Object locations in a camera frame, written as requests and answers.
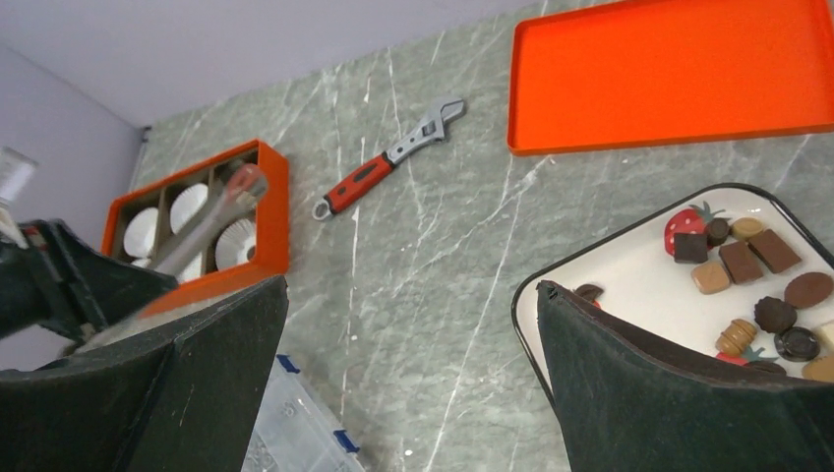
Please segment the metal tongs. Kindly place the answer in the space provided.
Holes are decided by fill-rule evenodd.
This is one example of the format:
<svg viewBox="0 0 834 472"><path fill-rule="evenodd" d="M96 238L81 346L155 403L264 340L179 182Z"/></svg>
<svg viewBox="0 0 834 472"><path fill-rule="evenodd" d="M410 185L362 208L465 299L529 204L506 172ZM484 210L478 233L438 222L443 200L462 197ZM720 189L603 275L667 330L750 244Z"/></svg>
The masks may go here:
<svg viewBox="0 0 834 472"><path fill-rule="evenodd" d="M150 259L148 270L176 276L227 225L253 210L268 191L268 177L254 163L240 163L209 182L205 203Z"/></svg>

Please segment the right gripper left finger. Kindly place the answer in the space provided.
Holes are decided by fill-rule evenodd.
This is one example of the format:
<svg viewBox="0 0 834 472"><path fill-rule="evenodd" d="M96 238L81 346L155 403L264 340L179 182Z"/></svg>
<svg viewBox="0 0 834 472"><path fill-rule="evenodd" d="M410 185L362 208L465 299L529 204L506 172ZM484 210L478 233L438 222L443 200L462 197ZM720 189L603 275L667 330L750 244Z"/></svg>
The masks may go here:
<svg viewBox="0 0 834 472"><path fill-rule="evenodd" d="M1 374L5 471L238 471L288 312L283 276Z"/></svg>

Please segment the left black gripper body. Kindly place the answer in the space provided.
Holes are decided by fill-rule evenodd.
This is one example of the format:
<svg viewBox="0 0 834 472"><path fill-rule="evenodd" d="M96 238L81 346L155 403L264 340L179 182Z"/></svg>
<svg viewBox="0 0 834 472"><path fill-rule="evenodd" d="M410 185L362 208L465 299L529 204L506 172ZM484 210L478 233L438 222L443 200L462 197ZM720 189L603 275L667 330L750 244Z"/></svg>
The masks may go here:
<svg viewBox="0 0 834 472"><path fill-rule="evenodd" d="M173 275L107 257L60 219L21 225L23 248L1 236L1 336L39 325L85 342L178 287Z"/></svg>

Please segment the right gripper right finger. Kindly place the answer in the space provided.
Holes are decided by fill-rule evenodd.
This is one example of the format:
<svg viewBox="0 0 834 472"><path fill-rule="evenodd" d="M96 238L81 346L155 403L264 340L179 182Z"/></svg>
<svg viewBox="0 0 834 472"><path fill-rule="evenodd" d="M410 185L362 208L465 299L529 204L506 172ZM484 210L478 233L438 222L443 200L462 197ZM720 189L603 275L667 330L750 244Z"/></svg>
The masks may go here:
<svg viewBox="0 0 834 472"><path fill-rule="evenodd" d="M575 471L829 471L833 387L734 365L537 287L538 330Z"/></svg>

